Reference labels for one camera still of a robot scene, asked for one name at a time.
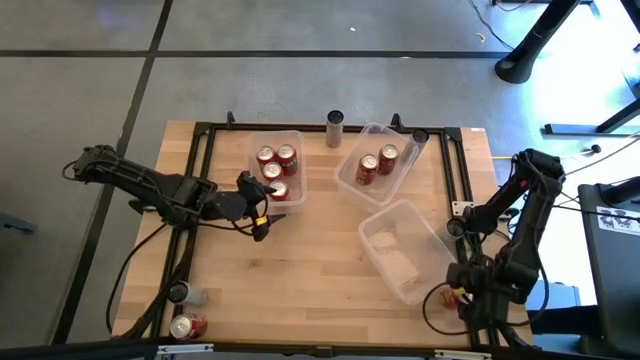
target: white label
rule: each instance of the white label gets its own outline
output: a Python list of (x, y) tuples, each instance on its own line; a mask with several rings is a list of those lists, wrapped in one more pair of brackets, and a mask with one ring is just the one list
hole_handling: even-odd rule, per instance
[[(629, 210), (611, 209), (611, 208), (605, 208), (601, 206), (596, 207), (596, 210), (599, 213), (640, 218), (640, 213), (629, 211)], [(623, 218), (607, 216), (607, 215), (598, 215), (598, 226), (602, 230), (615, 231), (615, 232), (621, 232), (629, 235), (640, 236), (640, 223), (636, 220), (623, 219)]]

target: can lid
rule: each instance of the can lid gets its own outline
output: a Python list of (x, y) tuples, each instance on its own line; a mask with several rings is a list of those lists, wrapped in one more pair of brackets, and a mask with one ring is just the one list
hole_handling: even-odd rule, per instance
[(263, 146), (258, 150), (258, 159), (269, 160), (273, 157), (273, 148), (271, 146)]
[(418, 144), (424, 144), (429, 140), (429, 133), (422, 129), (415, 129), (411, 133), (411, 138)]
[(340, 124), (344, 120), (344, 115), (340, 110), (331, 110), (327, 115), (327, 120), (332, 124)]
[(382, 147), (382, 156), (392, 160), (398, 157), (398, 148), (393, 144), (387, 144)]
[(375, 155), (367, 154), (362, 157), (360, 164), (365, 169), (373, 170), (378, 167), (378, 158)]
[(276, 192), (271, 194), (272, 196), (282, 196), (287, 192), (287, 183), (285, 183), (284, 181), (274, 181), (269, 184), (269, 187), (276, 189)]
[(288, 159), (290, 157), (293, 157), (295, 153), (296, 153), (296, 149), (294, 149), (293, 146), (289, 144), (284, 144), (280, 146), (280, 149), (278, 149), (278, 156), (281, 159)]
[(179, 281), (169, 288), (169, 301), (174, 304), (183, 302), (184, 299), (187, 298), (187, 294), (189, 293), (189, 287), (184, 281)]
[(280, 174), (282, 173), (282, 168), (280, 167), (280, 165), (278, 165), (278, 163), (271, 162), (264, 166), (263, 172), (264, 176), (272, 179), (280, 176)]
[(462, 220), (454, 218), (447, 221), (447, 231), (451, 236), (457, 238), (464, 235), (464, 224), (462, 223)]
[(169, 331), (174, 338), (182, 339), (189, 335), (189, 333), (191, 332), (191, 328), (191, 319), (189, 319), (185, 315), (178, 315), (173, 319), (173, 321), (171, 321), (171, 327)]

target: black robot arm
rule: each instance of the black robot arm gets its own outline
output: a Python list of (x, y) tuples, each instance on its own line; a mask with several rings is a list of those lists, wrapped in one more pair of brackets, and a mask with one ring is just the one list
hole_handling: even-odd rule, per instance
[(565, 173), (560, 159), (527, 149), (514, 155), (513, 172), (486, 204), (467, 207), (461, 218), (467, 233), (491, 234), (498, 217), (529, 191), (513, 238), (494, 259), (472, 257), (466, 264), (451, 264), (447, 282), (473, 294), (462, 305), (461, 318), (478, 328), (507, 324), (509, 302), (524, 304), (538, 280), (538, 246), (555, 198), (562, 191)]
[(258, 214), (256, 206), (266, 202), (267, 194), (275, 189), (261, 184), (248, 171), (240, 173), (237, 191), (218, 191), (216, 183), (178, 174), (165, 175), (126, 160), (108, 145), (85, 148), (80, 158), (68, 166), (71, 165), (73, 180), (114, 185), (138, 199), (130, 203), (136, 211), (154, 207), (164, 222), (178, 228), (197, 225), (199, 220), (235, 222), (249, 217), (254, 224), (251, 235), (261, 241), (269, 225), (282, 217)]

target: wooden table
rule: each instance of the wooden table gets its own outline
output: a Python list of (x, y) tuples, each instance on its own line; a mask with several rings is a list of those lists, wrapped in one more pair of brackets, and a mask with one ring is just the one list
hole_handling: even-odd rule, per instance
[[(156, 169), (182, 173), (195, 123), (172, 121), (162, 142)], [(234, 190), (245, 166), (245, 138), (249, 131), (217, 131), (209, 180), (223, 190)], [(463, 144), (476, 202), (486, 201), (497, 189), (484, 129), (462, 129)], [(443, 336), (422, 319), (420, 306), (396, 300), (360, 245), (358, 224), (371, 214), (337, 194), (333, 172), (357, 134), (345, 133), (339, 149), (328, 148), (324, 133), (305, 133), (308, 198), (304, 211), (289, 215), (271, 228), (261, 243), (239, 233), (200, 228), (190, 283), (205, 288), (206, 307), (190, 309), (209, 321), (206, 342), (251, 344), (353, 345), (466, 348), (468, 336)], [(457, 176), (455, 152), (451, 160)], [(199, 174), (202, 161), (196, 161)], [(437, 228), (449, 218), (446, 183), (438, 139), (430, 139), (400, 187), (396, 199), (409, 199)], [(146, 214), (137, 241), (160, 225)], [(114, 334), (130, 328), (158, 291), (170, 231), (165, 230), (132, 259)], [(493, 256), (504, 244), (490, 236), (484, 245)], [(161, 334), (168, 334), (169, 304)], [(437, 297), (427, 304), (436, 327), (464, 329), (456, 311), (443, 308)], [(509, 320), (525, 320), (524, 306), (512, 305)], [(532, 343), (528, 327), (517, 329)], [(488, 343), (486, 333), (481, 340)]]

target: plastic bin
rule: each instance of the plastic bin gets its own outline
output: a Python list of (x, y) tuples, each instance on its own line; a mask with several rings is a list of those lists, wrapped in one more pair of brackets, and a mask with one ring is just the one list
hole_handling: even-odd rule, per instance
[[(393, 144), (400, 154), (405, 148), (410, 151), (406, 162), (400, 160), (389, 175), (376, 175), (373, 183), (360, 185), (356, 182), (356, 172), (360, 159), (366, 154), (378, 156), (380, 148), (386, 144)], [(378, 123), (367, 124), (360, 133), (356, 144), (349, 156), (345, 157), (335, 171), (338, 192), (348, 200), (364, 207), (370, 212), (380, 211), (391, 202), (393, 195), (407, 175), (411, 164), (418, 156), (418, 147), (409, 139)]]
[(262, 166), (256, 159), (256, 153), (264, 145), (271, 146), (278, 151), (284, 144), (292, 145), (298, 157), (298, 172), (294, 176), (283, 177), (289, 186), (288, 201), (273, 201), (269, 198), (269, 213), (292, 213), (302, 209), (307, 200), (307, 168), (304, 157), (304, 136), (300, 131), (261, 131), (251, 133), (247, 137), (247, 169), (263, 184), (269, 181), (262, 174)]
[(445, 281), (449, 264), (455, 262), (420, 211), (407, 200), (364, 220), (358, 234), (387, 286), (405, 304), (422, 302), (429, 290)]

